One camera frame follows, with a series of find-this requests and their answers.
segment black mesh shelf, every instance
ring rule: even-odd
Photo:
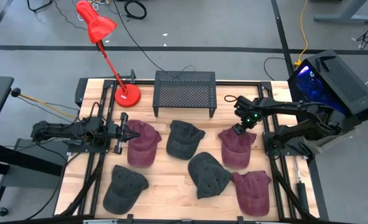
[[[156,71],[153,111],[159,108],[208,108],[212,118],[217,109],[214,72]]]

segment desk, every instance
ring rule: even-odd
[[[228,129],[233,124],[239,122],[239,118],[234,115],[234,103],[224,101],[225,95],[243,95],[249,99],[258,97],[258,88],[247,86],[250,82],[235,82],[236,85],[229,85],[233,82],[224,82],[224,85],[217,85],[217,110],[214,117],[209,118],[207,109],[189,109],[189,108],[160,108],[159,117],[154,117],[153,86],[138,85],[141,90],[141,101],[133,108],[121,108],[117,104],[113,108],[113,119],[120,123],[120,113],[128,113],[129,119],[140,119],[151,124],[158,130],[162,136],[162,141],[158,144],[158,150],[154,164],[148,168],[135,168],[127,163],[127,144],[123,145],[121,155],[113,154],[113,147],[116,141],[112,141],[110,152],[105,157],[103,173],[100,184],[99,197],[97,200],[97,210],[95,218],[126,218],[127,214],[114,215],[107,212],[102,205],[103,197],[111,181],[111,171],[115,164],[127,167],[131,170],[143,174],[148,182],[149,189],[143,191],[129,214],[134,215],[134,219],[160,219],[160,220],[236,220],[237,216],[243,216],[244,220],[278,220],[278,210],[274,194],[273,183],[269,185],[270,192],[270,212],[264,217],[251,217],[244,215],[240,209],[236,198],[235,186],[232,182],[228,184],[221,195],[211,198],[196,199],[196,187],[191,180],[187,165],[188,161],[182,161],[169,156],[166,153],[166,143],[169,136],[169,124],[174,119],[180,119],[194,124],[196,127],[204,130],[206,135],[199,144],[196,153],[209,152],[221,164],[221,141],[217,135],[223,130]],[[89,79],[85,90],[80,118],[89,116],[91,106],[95,101],[101,98],[103,80]],[[290,91],[287,82],[271,82],[274,99],[278,101],[291,101]],[[296,118],[290,115],[279,114],[280,124],[295,125]],[[272,118],[269,118],[270,129],[273,130]],[[256,141],[252,145],[250,164],[246,169],[233,170],[244,174],[248,171],[265,170],[271,177],[271,169],[268,157],[263,149],[263,123],[257,124],[252,133],[257,134]],[[64,211],[69,203],[74,199],[81,189],[84,180],[85,168],[87,166],[88,154],[79,155],[72,161],[65,171],[65,176],[60,189],[60,194],[55,209],[55,214]],[[312,215],[319,216],[316,199],[307,163],[301,157],[298,157],[299,167],[301,169],[302,181],[306,185],[309,209]],[[296,191],[296,167],[294,157],[287,157],[288,174],[292,189]],[[285,192],[280,188],[282,194],[283,209],[285,217],[290,217],[288,202]],[[90,210],[90,203],[93,190],[90,189],[87,195],[85,213]]]

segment red desk lamp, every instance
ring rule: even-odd
[[[131,107],[136,105],[141,98],[139,88],[133,84],[124,84],[121,81],[119,74],[116,72],[105,53],[102,42],[102,39],[109,35],[117,27],[117,24],[106,17],[99,16],[88,1],[78,2],[76,10],[87,23],[90,41],[98,46],[100,52],[103,54],[106,62],[108,62],[108,65],[119,82],[120,88],[118,88],[115,93],[116,102],[122,107]]]

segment baseball cap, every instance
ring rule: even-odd
[[[250,162],[250,149],[257,135],[248,132],[238,135],[229,128],[218,136],[222,141],[222,162],[231,168],[246,168]]]
[[[178,159],[192,158],[205,132],[183,121],[172,121],[170,130],[167,153]]]
[[[268,184],[271,178],[265,171],[247,172],[240,175],[232,174],[239,207],[243,213],[252,216],[264,216],[270,211]]]
[[[220,195],[231,179],[231,173],[208,152],[194,156],[188,171],[197,187],[197,199]]]
[[[140,120],[129,120],[127,126],[141,136],[128,141],[127,161],[135,167],[149,167],[156,157],[161,136],[150,124]]]
[[[111,173],[111,183],[103,199],[103,207],[115,215],[125,214],[148,187],[148,181],[142,174],[115,165]]]

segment maroon baseball cap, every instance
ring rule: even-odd
[[[156,149],[161,136],[150,124],[140,120],[129,120],[127,126],[141,136],[128,142],[127,161],[135,167],[148,167],[156,157]]]
[[[271,178],[265,171],[247,172],[240,175],[234,172],[231,177],[235,184],[239,207],[243,213],[252,216],[264,216],[270,211],[268,184]]]
[[[248,132],[238,135],[232,128],[223,130],[219,138],[222,141],[221,153],[224,164],[235,169],[246,168],[250,162],[250,148],[256,136]]]

